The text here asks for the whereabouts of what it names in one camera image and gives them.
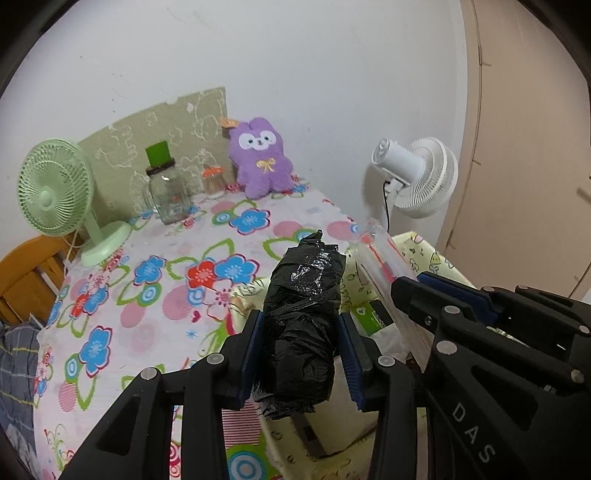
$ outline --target green desk fan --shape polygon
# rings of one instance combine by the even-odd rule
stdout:
[[[126,222],[100,228],[91,211],[94,182],[84,150],[74,143],[51,139],[29,152],[18,176],[18,205],[27,222],[47,236],[63,236],[86,228],[82,264],[109,258],[129,237]]]

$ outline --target floral bedsheet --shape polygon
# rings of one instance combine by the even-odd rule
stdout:
[[[230,290],[268,277],[287,248],[317,229],[341,252],[356,225],[308,183],[255,202],[240,191],[193,199],[166,226],[130,220],[123,247],[101,265],[71,267],[38,341],[34,424],[43,480],[59,477],[86,435],[145,367],[188,368],[242,329]],[[174,413],[170,478],[179,478],[183,409]],[[256,408],[223,412],[233,480],[277,480]]]

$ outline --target plastic bag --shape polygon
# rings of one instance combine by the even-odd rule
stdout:
[[[319,230],[288,249],[271,276],[253,387],[269,419],[312,413],[330,397],[346,257],[321,238]]]

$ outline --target chair backrest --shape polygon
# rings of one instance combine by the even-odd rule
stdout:
[[[64,281],[62,258],[68,248],[60,237],[41,235],[19,245],[0,261],[0,316],[18,324],[26,322],[32,313],[46,322],[56,295],[40,272],[60,289]]]

